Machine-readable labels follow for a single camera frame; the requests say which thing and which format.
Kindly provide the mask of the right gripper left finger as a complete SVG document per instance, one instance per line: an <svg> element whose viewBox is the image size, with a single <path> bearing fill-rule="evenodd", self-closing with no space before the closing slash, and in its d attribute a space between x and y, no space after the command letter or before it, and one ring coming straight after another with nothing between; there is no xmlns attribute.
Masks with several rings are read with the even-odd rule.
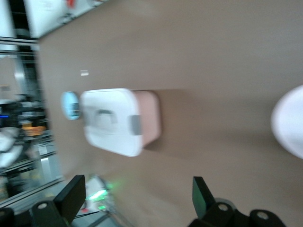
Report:
<svg viewBox="0 0 303 227"><path fill-rule="evenodd" d="M76 175L53 199L38 201L16 214L0 209L2 227L70 227L86 199L85 176Z"/></svg>

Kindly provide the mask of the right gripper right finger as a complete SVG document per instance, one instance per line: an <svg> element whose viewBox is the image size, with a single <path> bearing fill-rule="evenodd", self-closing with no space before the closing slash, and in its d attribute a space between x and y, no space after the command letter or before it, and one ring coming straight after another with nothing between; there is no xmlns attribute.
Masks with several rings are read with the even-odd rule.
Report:
<svg viewBox="0 0 303 227"><path fill-rule="evenodd" d="M204 179L193 177L192 202L197 214L190 227L284 227L285 223L268 210L252 210L247 216L233 203L215 199Z"/></svg>

